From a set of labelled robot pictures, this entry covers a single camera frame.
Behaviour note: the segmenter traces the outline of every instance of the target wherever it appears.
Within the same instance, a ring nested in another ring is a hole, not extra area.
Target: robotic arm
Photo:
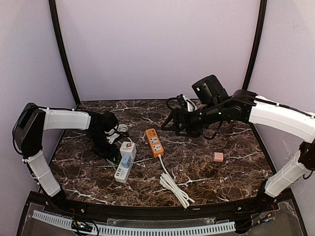
[[[314,113],[299,111],[246,90],[238,90],[229,97],[214,75],[198,81],[192,88],[205,106],[192,111],[182,95],[168,99],[166,104],[171,114],[162,125],[162,130],[175,131],[179,136],[198,137],[203,135],[203,128],[212,123],[220,121],[221,125],[223,120],[238,120],[267,125],[303,140],[291,161],[262,183],[256,197],[257,208],[265,209],[283,190],[304,174],[315,170]],[[171,100],[177,100],[180,108],[170,106]]]
[[[118,120],[111,112],[98,114],[84,112],[49,109],[36,106],[34,103],[26,105],[13,131],[15,143],[23,156],[23,162],[28,166],[32,177],[50,197],[55,197],[63,191],[54,178],[42,152],[43,132],[50,129],[80,129],[88,130],[94,142],[94,153],[113,163],[120,159],[120,152],[115,144],[107,141],[105,132],[118,126]]]

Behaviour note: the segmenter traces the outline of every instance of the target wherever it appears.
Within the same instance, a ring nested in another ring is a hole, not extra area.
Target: perforated white strip
[[[33,218],[63,229],[72,230],[72,220],[69,217],[59,217],[34,210]],[[97,231],[95,226],[91,226],[93,227],[91,235],[96,235]],[[100,236],[207,236],[235,231],[234,222],[177,229],[137,229],[99,224],[97,224],[97,227]]]

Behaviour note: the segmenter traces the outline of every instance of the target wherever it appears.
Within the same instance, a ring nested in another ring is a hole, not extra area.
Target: pink block
[[[215,161],[219,161],[219,162],[223,161],[223,153],[222,152],[215,152]]]

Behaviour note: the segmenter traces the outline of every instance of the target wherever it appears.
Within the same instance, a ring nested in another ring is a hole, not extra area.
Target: orange power strip
[[[147,129],[146,135],[148,138],[148,142],[151,146],[153,156],[158,157],[158,155],[164,156],[164,148],[158,138],[158,134],[155,129]]]

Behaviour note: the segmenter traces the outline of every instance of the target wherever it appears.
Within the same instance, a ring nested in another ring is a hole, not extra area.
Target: dark brown marble surface
[[[157,130],[165,149],[165,167],[196,201],[194,205],[254,197],[260,183],[272,174],[247,124],[224,122],[220,134],[209,141],[161,131],[159,127],[169,114],[164,100],[83,102],[80,108],[112,111],[121,124],[128,125],[137,157],[127,183],[118,183],[114,179],[116,166],[86,148],[86,132],[67,130],[51,169],[69,199],[121,206],[180,206],[172,192],[159,184],[163,170],[147,143],[145,130],[149,128]],[[214,152],[223,152],[224,161],[214,162]]]

